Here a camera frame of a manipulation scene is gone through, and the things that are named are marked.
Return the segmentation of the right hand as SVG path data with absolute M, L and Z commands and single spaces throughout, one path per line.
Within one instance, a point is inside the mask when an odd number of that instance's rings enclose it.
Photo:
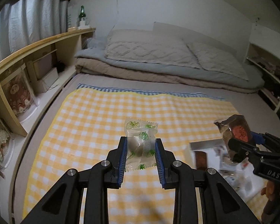
M 267 197 L 267 203 L 263 209 L 261 220 L 263 223 L 268 223 L 280 209 L 280 185 L 273 181 L 268 181 L 260 194 Z

